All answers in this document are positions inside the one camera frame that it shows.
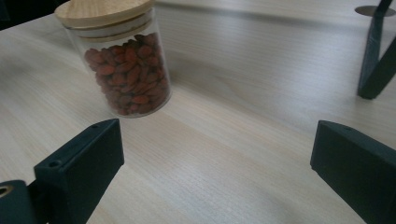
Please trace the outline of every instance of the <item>table surface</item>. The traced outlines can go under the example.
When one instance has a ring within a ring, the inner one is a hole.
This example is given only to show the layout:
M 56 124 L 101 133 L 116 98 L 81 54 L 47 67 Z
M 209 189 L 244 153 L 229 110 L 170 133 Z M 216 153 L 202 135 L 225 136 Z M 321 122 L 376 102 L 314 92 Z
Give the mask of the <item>table surface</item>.
M 370 18 L 354 8 L 376 4 L 159 1 L 172 98 L 120 119 L 125 165 L 89 223 L 363 223 L 309 162 L 320 119 L 396 147 L 396 82 L 356 94 Z M 0 182 L 32 182 L 113 118 L 53 15 L 0 32 Z

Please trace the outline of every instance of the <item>black metal stand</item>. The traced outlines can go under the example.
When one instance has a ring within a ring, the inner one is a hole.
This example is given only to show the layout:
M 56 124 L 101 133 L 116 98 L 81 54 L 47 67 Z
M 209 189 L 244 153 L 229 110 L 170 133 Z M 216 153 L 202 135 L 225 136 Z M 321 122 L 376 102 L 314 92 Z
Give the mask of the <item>black metal stand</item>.
M 318 123 L 312 169 L 367 223 L 396 223 L 396 151 L 345 125 Z
M 381 0 L 371 21 L 358 88 L 358 95 L 365 99 L 378 96 L 396 73 L 396 37 L 378 60 L 384 17 L 391 2 L 392 0 Z

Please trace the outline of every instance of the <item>wooden lid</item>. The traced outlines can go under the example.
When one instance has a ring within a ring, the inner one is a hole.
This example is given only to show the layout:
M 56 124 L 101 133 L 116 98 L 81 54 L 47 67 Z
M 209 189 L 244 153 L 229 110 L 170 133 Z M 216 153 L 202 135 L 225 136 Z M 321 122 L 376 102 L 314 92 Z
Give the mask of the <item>wooden lid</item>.
M 154 0 L 71 0 L 55 9 L 66 27 L 90 29 L 127 21 L 151 9 Z

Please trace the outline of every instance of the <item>jar of almonds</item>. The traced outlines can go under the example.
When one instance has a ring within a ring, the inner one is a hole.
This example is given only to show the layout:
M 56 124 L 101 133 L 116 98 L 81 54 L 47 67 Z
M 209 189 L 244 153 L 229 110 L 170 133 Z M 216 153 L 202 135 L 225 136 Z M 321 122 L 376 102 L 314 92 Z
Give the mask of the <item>jar of almonds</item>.
M 55 10 L 111 111 L 160 109 L 171 95 L 153 0 L 72 0 Z

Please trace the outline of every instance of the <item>light wood grain surface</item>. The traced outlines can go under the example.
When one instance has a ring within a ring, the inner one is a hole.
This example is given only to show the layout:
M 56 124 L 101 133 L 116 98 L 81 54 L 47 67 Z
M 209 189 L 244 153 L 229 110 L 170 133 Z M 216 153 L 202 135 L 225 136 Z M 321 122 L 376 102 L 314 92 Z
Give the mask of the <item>light wood grain surface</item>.
M 220 2 L 156 6 L 172 98 L 120 119 L 126 163 L 89 223 L 364 223 L 309 161 L 320 119 L 396 148 L 396 82 L 356 95 L 370 18 L 354 8 L 377 2 Z M 115 118 L 100 94 L 53 15 L 1 31 L 0 182 L 32 182 L 34 165 Z

